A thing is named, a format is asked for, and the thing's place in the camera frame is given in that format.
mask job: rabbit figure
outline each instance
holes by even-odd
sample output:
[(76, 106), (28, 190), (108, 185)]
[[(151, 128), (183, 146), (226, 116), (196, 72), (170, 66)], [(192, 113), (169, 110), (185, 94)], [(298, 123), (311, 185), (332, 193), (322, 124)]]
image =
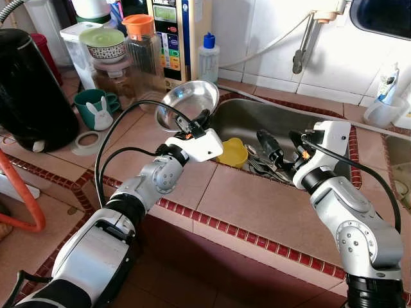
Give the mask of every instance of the rabbit figure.
[(97, 111), (96, 107), (89, 102), (86, 102), (85, 106), (92, 114), (94, 114), (95, 130), (105, 130), (113, 123), (113, 118), (107, 111), (107, 101), (104, 96), (101, 97), (102, 109), (100, 111)]

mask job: black cable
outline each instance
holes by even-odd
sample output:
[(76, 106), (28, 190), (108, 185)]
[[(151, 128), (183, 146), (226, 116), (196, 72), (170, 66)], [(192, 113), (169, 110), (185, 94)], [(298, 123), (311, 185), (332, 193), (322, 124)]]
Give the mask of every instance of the black cable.
[(100, 207), (101, 208), (103, 208), (103, 206), (104, 206), (104, 204), (103, 204), (104, 193), (103, 193), (103, 186), (100, 185), (98, 179), (100, 178), (100, 160), (101, 160), (101, 156), (103, 155), (104, 147), (106, 146), (107, 142), (110, 139), (110, 136), (111, 136), (112, 132), (117, 127), (117, 125), (121, 121), (121, 119), (124, 118), (124, 116), (126, 114), (128, 114), (131, 110), (135, 109), (135, 107), (137, 107), (139, 105), (142, 105), (142, 104), (157, 105), (157, 106), (161, 106), (161, 107), (164, 107), (164, 108), (168, 108), (168, 109), (172, 110), (173, 112), (175, 112), (176, 114), (178, 114), (179, 116), (181, 116), (188, 123), (191, 122), (191, 120), (185, 114), (183, 114), (181, 111), (178, 111), (177, 109), (175, 109), (171, 106), (168, 106), (164, 103), (161, 103), (159, 101), (152, 101), (152, 100), (149, 100), (149, 99), (144, 99), (144, 100), (141, 100), (141, 101), (137, 101), (137, 102), (131, 104), (129, 107), (127, 107), (127, 109), (124, 110), (120, 114), (120, 116), (113, 122), (112, 126), (110, 127), (109, 131), (107, 132), (107, 134), (106, 134), (106, 136), (105, 136), (105, 138), (104, 138), (104, 140), (103, 140), (103, 142), (100, 146), (100, 149), (97, 152), (96, 163), (94, 165), (94, 181), (96, 183), (97, 195), (98, 195), (98, 200), (100, 202)]
[(355, 168), (358, 168), (362, 171), (365, 171), (366, 173), (372, 175), (384, 188), (385, 192), (388, 194), (388, 197), (391, 201), (391, 205), (392, 205), (392, 210), (394, 211), (394, 219), (395, 219), (395, 229), (398, 231), (398, 233), (401, 233), (401, 213), (399, 211), (399, 207), (398, 207), (398, 203), (397, 203), (397, 199), (394, 196), (394, 193), (392, 192), (391, 188), (389, 187), (389, 185), (386, 183), (386, 181), (384, 181), (384, 179), (381, 177), (381, 175), (379, 175), (377, 172), (375, 172), (374, 170), (372, 170), (371, 168), (368, 168), (367, 166), (361, 165), (357, 162), (353, 162), (352, 160), (341, 156), (337, 153), (334, 153), (330, 150), (327, 150), (326, 148), (323, 148), (322, 146), (319, 146), (318, 144), (312, 143), (311, 141), (309, 141), (307, 139), (306, 135), (301, 136), (301, 140), (303, 142), (305, 142), (306, 144), (308, 144), (309, 146), (311, 146), (312, 148), (319, 150), (335, 159), (338, 159), (339, 161), (342, 161), (346, 164), (349, 164)]
[(48, 282), (52, 280), (51, 277), (33, 276), (23, 270), (19, 271), (17, 273), (17, 281), (14, 285), (13, 291), (10, 293), (10, 296), (8, 297), (7, 301), (4, 303), (2, 308), (11, 308), (13, 306), (15, 298), (19, 294), (19, 291), (24, 282), (24, 279), (34, 281), (34, 282), (40, 282), (42, 284), (47, 284)]
[(103, 164), (103, 167), (101, 167), (101, 171), (100, 171), (100, 177), (98, 179), (98, 183), (100, 186), (103, 186), (103, 177), (104, 177), (104, 171), (105, 168), (107, 167), (107, 165), (109, 164), (109, 162), (117, 155), (119, 155), (122, 152), (126, 152), (126, 151), (136, 151), (136, 152), (141, 152), (143, 154), (149, 155), (149, 156), (157, 156), (155, 153), (151, 153), (149, 151), (143, 150), (141, 148), (135, 148), (133, 146), (128, 146), (126, 148), (121, 148), (118, 149), (117, 151), (114, 151), (113, 153), (110, 154), (109, 157), (107, 157), (106, 161)]

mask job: blue cap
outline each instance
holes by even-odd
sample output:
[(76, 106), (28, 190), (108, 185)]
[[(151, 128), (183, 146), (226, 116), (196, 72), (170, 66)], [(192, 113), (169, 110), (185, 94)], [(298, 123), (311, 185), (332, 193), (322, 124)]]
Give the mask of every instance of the blue cap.
[(216, 44), (216, 37), (214, 35), (212, 35), (210, 32), (204, 35), (204, 43), (203, 43), (204, 48), (208, 48), (208, 49), (214, 48), (215, 44)]

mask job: orange lid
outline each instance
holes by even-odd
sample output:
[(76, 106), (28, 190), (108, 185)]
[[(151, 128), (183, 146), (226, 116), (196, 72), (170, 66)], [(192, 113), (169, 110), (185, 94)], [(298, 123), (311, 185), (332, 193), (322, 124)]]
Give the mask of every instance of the orange lid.
[(121, 22), (130, 36), (151, 35), (155, 33), (154, 18), (146, 14), (130, 15)]

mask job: white bottle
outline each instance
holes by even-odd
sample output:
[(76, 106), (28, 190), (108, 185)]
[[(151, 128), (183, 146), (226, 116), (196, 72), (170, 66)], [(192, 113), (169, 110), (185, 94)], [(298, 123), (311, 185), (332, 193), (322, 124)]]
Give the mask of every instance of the white bottle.
[(204, 35), (203, 46), (198, 48), (198, 79), (217, 82), (219, 56), (220, 47), (216, 45), (216, 37), (209, 32)]

